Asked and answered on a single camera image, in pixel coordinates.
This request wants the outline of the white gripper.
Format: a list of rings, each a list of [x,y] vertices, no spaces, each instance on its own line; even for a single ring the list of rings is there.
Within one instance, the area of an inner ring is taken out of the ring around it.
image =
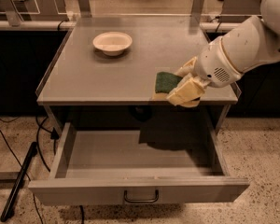
[[[242,77],[225,55],[221,36],[204,47],[197,57],[184,63],[175,74],[184,78],[169,92],[166,100],[183,107],[196,107],[208,85],[222,88]]]

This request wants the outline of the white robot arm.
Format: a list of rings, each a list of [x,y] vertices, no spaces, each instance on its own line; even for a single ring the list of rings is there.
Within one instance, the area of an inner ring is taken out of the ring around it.
[[[260,14],[216,38],[176,71],[182,80],[166,100],[189,105],[208,87],[228,86],[254,68],[280,62],[280,0],[262,0]]]

